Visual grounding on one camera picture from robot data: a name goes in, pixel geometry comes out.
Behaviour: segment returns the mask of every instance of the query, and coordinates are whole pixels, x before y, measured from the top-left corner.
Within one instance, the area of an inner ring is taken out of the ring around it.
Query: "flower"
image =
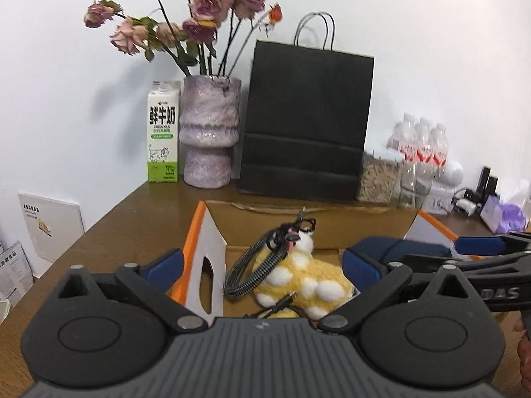
[[[100,3],[94,3],[87,8],[87,13],[83,21],[88,28],[97,29],[101,27],[107,19],[112,19],[114,10],[112,7],[106,7]]]
[[[216,38],[216,28],[210,25],[201,25],[194,18],[183,22],[183,31],[189,38],[203,43],[212,43]]]
[[[198,21],[214,21],[220,25],[227,19],[234,0],[194,0],[190,4],[193,17]]]
[[[282,9],[277,3],[274,6],[271,6],[271,10],[269,11],[269,22],[271,24],[276,24],[280,21],[282,21]]]
[[[266,8],[266,0],[235,0],[234,13],[238,19],[253,19]]]
[[[175,22],[172,22],[172,29],[179,40],[182,41],[182,40],[187,39],[186,33]],[[157,30],[155,31],[155,36],[157,37],[158,40],[163,42],[164,45],[170,48],[175,47],[175,38],[173,37],[173,33],[169,29],[167,23],[163,22],[163,23],[157,24]]]
[[[110,37],[111,43],[119,51],[133,55],[140,52],[135,45],[145,49],[144,40],[148,38],[148,29],[143,25],[133,26],[133,19],[128,16]]]

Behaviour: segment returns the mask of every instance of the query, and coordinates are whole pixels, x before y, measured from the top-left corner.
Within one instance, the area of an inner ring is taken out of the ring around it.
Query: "wooden table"
[[[114,207],[81,237],[39,279],[22,301],[0,325],[0,397],[19,396],[32,379],[20,353],[20,337],[57,281],[73,264],[85,265],[93,273],[111,272],[126,262],[145,264],[170,247],[182,247],[188,226],[199,200],[226,200],[249,204],[318,206],[319,202],[273,199],[238,194],[234,186],[220,190],[200,190],[179,183],[145,183]],[[445,223],[458,234],[459,220]],[[503,322],[512,328],[517,314]],[[506,355],[495,379],[495,386],[510,397],[528,396],[519,386],[516,342],[520,334],[505,333]]]

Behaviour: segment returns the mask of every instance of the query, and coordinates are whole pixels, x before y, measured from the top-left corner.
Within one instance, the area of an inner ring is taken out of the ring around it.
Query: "milk carton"
[[[178,81],[155,81],[148,94],[148,181],[177,181]]]

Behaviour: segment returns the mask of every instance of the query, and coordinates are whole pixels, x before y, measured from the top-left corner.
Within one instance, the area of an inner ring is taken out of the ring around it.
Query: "container lid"
[[[386,148],[380,145],[371,145],[365,148],[367,154],[372,155],[376,160],[386,160],[392,162],[402,162],[405,158],[404,154],[400,151]]]

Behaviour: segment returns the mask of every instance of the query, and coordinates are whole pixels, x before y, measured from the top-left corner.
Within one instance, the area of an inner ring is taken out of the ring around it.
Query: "plush toy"
[[[298,232],[300,239],[288,255],[256,288],[259,304],[272,307],[282,297],[296,292],[293,305],[301,307],[312,320],[319,320],[344,304],[357,293],[339,266],[312,256],[311,233]],[[257,254],[253,270],[266,259],[270,250],[264,246]]]

